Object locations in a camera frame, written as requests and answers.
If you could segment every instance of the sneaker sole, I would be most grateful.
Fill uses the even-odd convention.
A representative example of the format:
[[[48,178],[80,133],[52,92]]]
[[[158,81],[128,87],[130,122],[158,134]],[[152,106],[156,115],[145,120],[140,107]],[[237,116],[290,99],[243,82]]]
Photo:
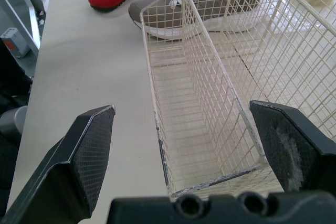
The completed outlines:
[[[224,20],[224,16],[217,18],[210,18],[203,22],[207,31],[225,31],[231,33],[238,33],[247,31],[255,27],[260,23],[260,17],[257,17],[255,13],[258,13],[257,9],[251,12],[238,13],[236,15],[227,16]],[[141,23],[133,21],[137,26],[142,28]],[[155,28],[145,26],[146,32],[152,36],[161,39],[179,40],[182,39],[181,28]],[[188,30],[188,33],[193,33],[194,36],[198,35],[200,29],[193,26]]]
[[[101,13],[109,13],[115,9],[117,9],[122,3],[124,3],[126,0],[123,0],[119,5],[113,6],[113,7],[96,7],[91,5],[91,7]]]

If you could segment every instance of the metal frame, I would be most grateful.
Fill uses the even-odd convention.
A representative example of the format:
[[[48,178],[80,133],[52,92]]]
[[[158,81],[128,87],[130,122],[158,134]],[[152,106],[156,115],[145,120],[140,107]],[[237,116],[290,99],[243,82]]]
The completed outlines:
[[[14,25],[16,26],[22,37],[26,40],[30,49],[37,56],[40,48],[40,33],[38,29],[35,8],[30,0],[24,0],[24,1],[28,6],[32,34],[30,34],[30,32],[23,24],[20,17],[17,15],[17,13],[15,12],[15,10],[13,9],[12,5],[9,3],[8,0],[0,0],[0,5],[4,9],[5,13],[12,20],[12,22],[14,23]]]

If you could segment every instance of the white table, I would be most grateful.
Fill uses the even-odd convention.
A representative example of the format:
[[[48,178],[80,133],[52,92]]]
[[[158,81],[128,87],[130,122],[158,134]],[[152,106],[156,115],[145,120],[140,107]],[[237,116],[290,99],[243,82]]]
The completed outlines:
[[[10,206],[77,115],[115,104],[109,165],[92,218],[105,223],[111,200],[165,195],[141,30],[127,0],[108,14],[88,0],[50,0]]]

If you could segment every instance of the white shoe sole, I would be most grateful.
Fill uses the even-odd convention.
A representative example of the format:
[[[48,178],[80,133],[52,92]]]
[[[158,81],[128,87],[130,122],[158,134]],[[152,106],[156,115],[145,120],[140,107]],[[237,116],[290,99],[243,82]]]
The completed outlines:
[[[238,33],[240,31],[247,31],[255,27],[260,23],[260,17],[257,15],[258,9],[255,8],[251,12],[238,13],[231,16],[222,16],[217,18],[210,18],[203,22],[207,31],[226,31],[232,33]],[[141,23],[134,23],[142,28]],[[199,34],[200,28],[194,25],[191,25],[188,33],[193,34],[194,36]],[[150,26],[145,26],[145,30],[150,35],[153,35],[162,39],[177,40],[182,39],[182,30],[181,28],[155,28]]]

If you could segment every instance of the screw hole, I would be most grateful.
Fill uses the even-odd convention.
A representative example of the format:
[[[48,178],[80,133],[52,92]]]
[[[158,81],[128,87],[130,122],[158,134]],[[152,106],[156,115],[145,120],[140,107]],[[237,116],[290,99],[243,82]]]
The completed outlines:
[[[267,203],[264,198],[255,193],[244,193],[239,197],[246,209],[257,215],[266,215],[268,211]]]
[[[184,217],[196,219],[203,215],[204,204],[194,195],[185,195],[176,201],[177,210]]]

